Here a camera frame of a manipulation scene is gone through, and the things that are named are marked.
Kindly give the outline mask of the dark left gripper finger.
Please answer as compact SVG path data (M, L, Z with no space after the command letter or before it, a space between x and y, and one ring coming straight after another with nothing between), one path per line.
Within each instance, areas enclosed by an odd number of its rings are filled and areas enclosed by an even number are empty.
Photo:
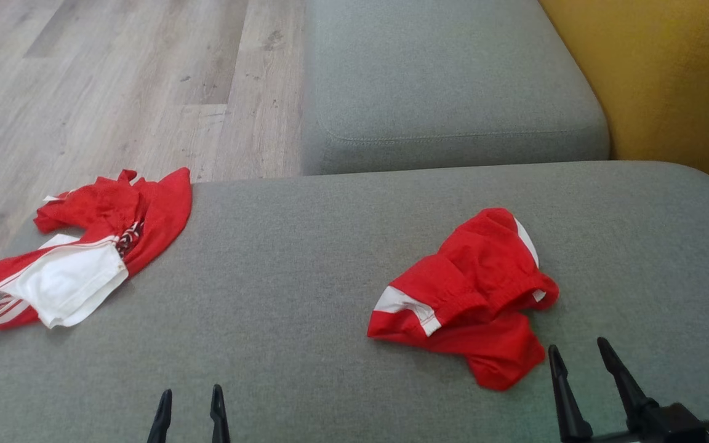
M214 385L209 407L209 417L213 421L211 443L231 443L225 398L222 387Z
M166 437L171 421L172 411L172 391L166 389L161 393L158 408L154 416L147 443L166 443Z

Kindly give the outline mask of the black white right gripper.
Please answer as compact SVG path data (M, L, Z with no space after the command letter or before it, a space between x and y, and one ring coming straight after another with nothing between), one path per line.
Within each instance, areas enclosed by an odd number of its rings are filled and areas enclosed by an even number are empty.
M645 395L638 382L605 337L597 338L600 356L613 376L627 431L595 436L583 418L571 385L569 371L556 345L548 347L555 410L561 441L567 443L709 443L709 420L700 420L680 403L659 406Z

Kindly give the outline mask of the red white shorts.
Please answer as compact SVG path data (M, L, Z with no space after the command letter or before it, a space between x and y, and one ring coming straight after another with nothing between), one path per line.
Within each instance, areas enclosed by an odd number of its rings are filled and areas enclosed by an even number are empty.
M487 208L386 286L367 336L462 356L478 385L506 391L545 357L524 312L558 300L520 221Z

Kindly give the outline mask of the red white basketball jersey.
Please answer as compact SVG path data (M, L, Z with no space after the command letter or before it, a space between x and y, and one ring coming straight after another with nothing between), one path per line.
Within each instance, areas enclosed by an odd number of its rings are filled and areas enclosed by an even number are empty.
M0 260L0 330L35 322L71 327L87 319L168 249L192 204L186 167L160 180L124 169L46 197L33 222L48 240Z

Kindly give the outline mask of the grey sofa seat cushion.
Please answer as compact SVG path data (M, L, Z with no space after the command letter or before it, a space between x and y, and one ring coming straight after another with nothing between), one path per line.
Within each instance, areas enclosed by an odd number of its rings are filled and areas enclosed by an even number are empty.
M596 337L648 396L709 420L709 176L564 162L199 184L186 229L93 315L0 332L0 443L559 443L548 364L504 393L461 358L366 336L387 283L485 207L560 288L530 315L597 434L625 426Z

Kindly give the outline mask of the mustard yellow pillow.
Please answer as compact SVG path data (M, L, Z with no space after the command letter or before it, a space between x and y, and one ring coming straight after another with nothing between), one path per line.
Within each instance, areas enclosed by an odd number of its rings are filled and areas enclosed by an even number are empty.
M540 0L607 118L611 159L709 175L709 0Z

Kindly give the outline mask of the grey sofa chaise cushion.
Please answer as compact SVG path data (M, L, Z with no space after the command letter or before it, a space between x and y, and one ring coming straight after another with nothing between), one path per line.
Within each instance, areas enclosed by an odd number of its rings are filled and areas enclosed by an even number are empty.
M304 175L606 160L539 0L306 0Z

